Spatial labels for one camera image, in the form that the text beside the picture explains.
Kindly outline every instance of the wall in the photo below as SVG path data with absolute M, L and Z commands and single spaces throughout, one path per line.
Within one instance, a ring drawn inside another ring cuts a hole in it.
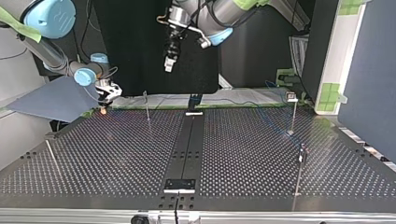
M 43 141 L 50 131 L 49 121 L 13 113 L 5 106 L 25 93 L 45 84 L 38 74 L 33 56 L 8 30 L 0 29 L 0 169 L 15 161 L 25 151 Z

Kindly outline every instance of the robot end effector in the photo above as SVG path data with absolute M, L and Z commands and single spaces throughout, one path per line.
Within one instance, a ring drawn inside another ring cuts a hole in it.
M 252 15 L 246 16 L 251 8 L 264 6 L 268 2 L 269 0 L 173 0 L 167 14 L 157 17 L 157 22 L 169 27 L 165 71 L 172 72 L 180 57 L 181 41 L 186 37 L 186 30 L 201 35 L 198 43 L 203 49 L 220 45 L 233 33 L 234 27 Z
M 70 61 L 63 50 L 50 41 L 66 36 L 75 23 L 76 9 L 71 0 L 0 0 L 0 7 L 17 21 L 37 29 L 43 36 L 37 43 L 33 39 L 9 29 L 51 72 L 74 77 L 84 88 L 95 83 L 99 105 L 109 106 L 122 93 L 110 80 L 117 67 L 109 68 L 107 56 L 95 53 L 88 64 Z

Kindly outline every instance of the black panel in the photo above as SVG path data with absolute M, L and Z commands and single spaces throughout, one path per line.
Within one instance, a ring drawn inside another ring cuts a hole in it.
M 314 99 L 318 95 L 338 2 L 339 0 L 318 0 L 315 4 L 303 71 L 303 83 Z
M 123 95 L 213 93 L 218 89 L 218 50 L 201 49 L 188 32 L 172 74 L 163 70 L 166 26 L 156 22 L 170 1 L 95 1 L 98 20 Z
M 263 87 L 291 68 L 289 36 L 296 30 L 273 7 L 260 8 L 221 45 L 221 74 L 235 87 Z
M 396 26 L 394 0 L 367 4 L 339 119 L 353 133 L 396 161 Z

